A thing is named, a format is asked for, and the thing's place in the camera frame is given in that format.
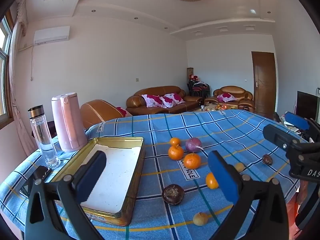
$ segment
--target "water bottle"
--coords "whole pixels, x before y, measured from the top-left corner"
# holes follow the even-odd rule
[[[60,159],[58,158],[57,151],[51,139],[43,106],[30,108],[28,109],[28,113],[33,134],[45,163],[52,169],[58,167],[60,165]]]

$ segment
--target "door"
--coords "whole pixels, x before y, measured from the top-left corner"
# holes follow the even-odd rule
[[[257,114],[272,116],[276,107],[276,63],[270,52],[252,51],[254,106]]]

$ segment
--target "pink curtain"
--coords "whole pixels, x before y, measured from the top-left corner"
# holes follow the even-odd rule
[[[11,102],[13,118],[15,120],[20,142],[23,146],[26,155],[29,156],[35,150],[35,146],[29,137],[27,130],[22,122],[20,112],[16,105],[15,84],[14,84],[14,69],[16,64],[16,57],[19,48],[20,38],[26,35],[28,21],[26,12],[26,0],[17,0],[18,3],[18,17],[11,36],[11,47],[9,52],[9,83],[11,90]]]

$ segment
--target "television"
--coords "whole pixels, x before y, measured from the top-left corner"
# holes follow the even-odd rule
[[[296,114],[318,121],[320,97],[298,91]]]

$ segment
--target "white ceiling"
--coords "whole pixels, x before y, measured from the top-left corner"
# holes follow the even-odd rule
[[[229,26],[223,34],[247,33],[244,25],[250,21],[256,25],[250,33],[269,33],[276,7],[277,0],[27,0],[29,21],[73,15],[111,17],[161,29],[185,40],[199,38],[194,31],[201,31],[201,37],[220,35],[217,27],[221,26]]]

